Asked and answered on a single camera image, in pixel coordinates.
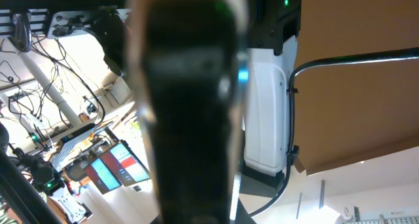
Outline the black smartphone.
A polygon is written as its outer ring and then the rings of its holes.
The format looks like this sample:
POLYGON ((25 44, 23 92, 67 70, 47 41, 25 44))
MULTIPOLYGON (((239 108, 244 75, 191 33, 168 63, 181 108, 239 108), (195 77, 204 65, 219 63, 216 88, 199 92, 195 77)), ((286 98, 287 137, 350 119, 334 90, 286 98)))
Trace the black smartphone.
POLYGON ((247 0, 129 0, 126 53, 159 223, 233 223, 247 0))

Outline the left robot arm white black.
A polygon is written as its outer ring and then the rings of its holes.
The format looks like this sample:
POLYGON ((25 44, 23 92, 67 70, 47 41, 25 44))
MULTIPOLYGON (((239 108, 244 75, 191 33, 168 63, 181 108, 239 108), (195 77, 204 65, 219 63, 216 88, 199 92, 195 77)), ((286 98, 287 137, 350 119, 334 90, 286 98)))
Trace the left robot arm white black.
POLYGON ((248 102, 240 192, 273 198, 284 182, 289 78, 297 56, 302 0, 249 0, 248 102))

